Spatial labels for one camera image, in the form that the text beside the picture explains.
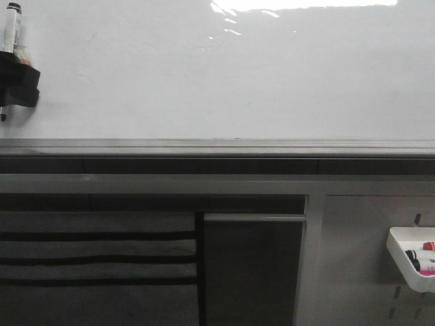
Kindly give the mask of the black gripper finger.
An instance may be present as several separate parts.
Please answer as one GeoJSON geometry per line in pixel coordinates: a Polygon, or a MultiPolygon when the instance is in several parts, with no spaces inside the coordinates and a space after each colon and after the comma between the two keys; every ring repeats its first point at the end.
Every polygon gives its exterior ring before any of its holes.
{"type": "Polygon", "coordinates": [[[1,106],[19,105],[22,107],[36,107],[39,90],[16,86],[1,89],[1,106]]]}
{"type": "Polygon", "coordinates": [[[1,51],[1,90],[24,88],[39,93],[40,72],[20,62],[17,55],[1,51]]]}

